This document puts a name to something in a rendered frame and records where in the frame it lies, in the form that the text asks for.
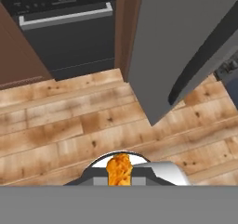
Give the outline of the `black oven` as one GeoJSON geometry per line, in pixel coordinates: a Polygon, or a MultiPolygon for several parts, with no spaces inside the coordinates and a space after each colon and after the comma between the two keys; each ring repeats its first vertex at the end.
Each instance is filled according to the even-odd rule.
{"type": "Polygon", "coordinates": [[[114,23],[116,0],[0,0],[17,23],[25,39],[55,80],[64,80],[114,66],[114,23]],[[110,17],[23,31],[19,16],[26,20],[62,16],[105,8],[110,17]]]}

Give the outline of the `grey fridge door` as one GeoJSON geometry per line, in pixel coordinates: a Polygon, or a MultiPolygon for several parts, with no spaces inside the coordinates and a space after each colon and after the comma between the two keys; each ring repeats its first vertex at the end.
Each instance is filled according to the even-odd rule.
{"type": "Polygon", "coordinates": [[[151,125],[238,51],[238,30],[179,94],[168,95],[188,62],[237,0],[141,0],[128,82],[151,125]]]}

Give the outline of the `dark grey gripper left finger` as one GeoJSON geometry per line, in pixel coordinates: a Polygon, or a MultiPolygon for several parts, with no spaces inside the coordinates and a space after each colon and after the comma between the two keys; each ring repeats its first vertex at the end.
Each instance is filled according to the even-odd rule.
{"type": "Polygon", "coordinates": [[[80,178],[77,178],[66,186],[107,186],[108,185],[108,173],[105,168],[90,167],[86,169],[80,178]]]}

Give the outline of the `brown wooden cupboard panel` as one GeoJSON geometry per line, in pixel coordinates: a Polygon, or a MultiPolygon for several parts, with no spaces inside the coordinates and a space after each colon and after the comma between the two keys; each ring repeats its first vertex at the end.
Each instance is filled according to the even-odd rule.
{"type": "Polygon", "coordinates": [[[51,78],[18,25],[0,3],[0,90],[51,78]]]}
{"type": "Polygon", "coordinates": [[[114,67],[128,80],[141,0],[116,0],[114,67]]]}

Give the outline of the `white round object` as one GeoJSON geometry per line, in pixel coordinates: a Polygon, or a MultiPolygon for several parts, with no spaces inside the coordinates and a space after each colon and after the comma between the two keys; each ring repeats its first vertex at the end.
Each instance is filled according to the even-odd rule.
{"type": "Polygon", "coordinates": [[[117,151],[109,152],[101,155],[98,159],[93,161],[90,167],[101,167],[106,168],[108,161],[118,153],[126,153],[129,155],[129,159],[133,167],[135,165],[145,164],[150,165],[157,177],[163,178],[175,186],[191,186],[186,174],[174,163],[163,161],[163,162],[151,162],[141,154],[130,152],[130,151],[117,151]]]}

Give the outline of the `orange shrimp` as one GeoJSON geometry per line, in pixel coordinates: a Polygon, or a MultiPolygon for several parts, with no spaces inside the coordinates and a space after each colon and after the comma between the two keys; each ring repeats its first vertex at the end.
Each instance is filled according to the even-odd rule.
{"type": "Polygon", "coordinates": [[[118,153],[111,158],[106,166],[109,186],[130,186],[133,165],[129,155],[118,153]]]}

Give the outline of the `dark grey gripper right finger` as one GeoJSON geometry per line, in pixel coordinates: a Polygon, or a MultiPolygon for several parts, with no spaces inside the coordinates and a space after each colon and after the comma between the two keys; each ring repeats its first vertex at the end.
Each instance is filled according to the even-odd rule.
{"type": "Polygon", "coordinates": [[[135,165],[131,173],[132,186],[173,186],[173,183],[157,177],[150,165],[135,165]]]}

